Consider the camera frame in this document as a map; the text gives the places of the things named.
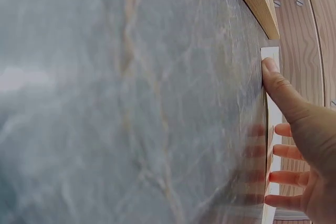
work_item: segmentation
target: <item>fingernail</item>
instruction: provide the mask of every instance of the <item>fingernail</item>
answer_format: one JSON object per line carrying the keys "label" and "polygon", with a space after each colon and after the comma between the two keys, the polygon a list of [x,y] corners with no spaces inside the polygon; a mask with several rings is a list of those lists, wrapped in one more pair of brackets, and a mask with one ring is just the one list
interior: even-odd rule
{"label": "fingernail", "polygon": [[263,60],[263,63],[265,64],[268,71],[273,73],[279,72],[278,66],[272,58],[266,58],[265,60]]}

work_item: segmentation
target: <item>gray marble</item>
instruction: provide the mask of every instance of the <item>gray marble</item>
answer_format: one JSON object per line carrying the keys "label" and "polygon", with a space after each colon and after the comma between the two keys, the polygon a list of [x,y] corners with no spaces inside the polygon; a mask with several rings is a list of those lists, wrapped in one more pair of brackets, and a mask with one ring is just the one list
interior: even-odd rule
{"label": "gray marble", "polygon": [[265,44],[242,0],[0,0],[0,223],[260,223]]}

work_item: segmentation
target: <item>hand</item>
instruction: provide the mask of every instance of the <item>hand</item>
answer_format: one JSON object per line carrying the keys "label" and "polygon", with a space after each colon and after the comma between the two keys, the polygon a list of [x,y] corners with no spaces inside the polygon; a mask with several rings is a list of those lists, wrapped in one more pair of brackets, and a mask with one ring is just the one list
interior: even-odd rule
{"label": "hand", "polygon": [[275,131],[292,136],[297,146],[276,145],[274,154],[304,159],[311,167],[306,173],[271,173],[270,181],[300,186],[304,192],[292,197],[268,195],[265,203],[303,211],[317,224],[336,223],[336,112],[308,103],[279,73],[272,59],[262,62],[264,87],[288,121],[277,125]]}

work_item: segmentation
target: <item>screw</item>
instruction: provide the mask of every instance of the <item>screw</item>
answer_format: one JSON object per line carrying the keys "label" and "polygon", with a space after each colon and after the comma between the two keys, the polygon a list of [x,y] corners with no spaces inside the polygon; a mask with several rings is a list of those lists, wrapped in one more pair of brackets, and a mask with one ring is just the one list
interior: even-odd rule
{"label": "screw", "polygon": [[296,4],[298,6],[303,6],[305,4],[305,2],[303,0],[296,0]]}
{"label": "screw", "polygon": [[274,1],[274,6],[276,7],[276,8],[279,8],[280,6],[281,6],[281,2],[280,1]]}

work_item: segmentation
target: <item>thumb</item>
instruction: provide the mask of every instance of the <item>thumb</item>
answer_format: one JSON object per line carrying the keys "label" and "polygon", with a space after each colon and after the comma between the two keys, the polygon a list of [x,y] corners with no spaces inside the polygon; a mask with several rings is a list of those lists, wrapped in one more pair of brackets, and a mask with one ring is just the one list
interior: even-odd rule
{"label": "thumb", "polygon": [[264,87],[290,124],[309,116],[309,103],[280,74],[275,61],[262,61]]}

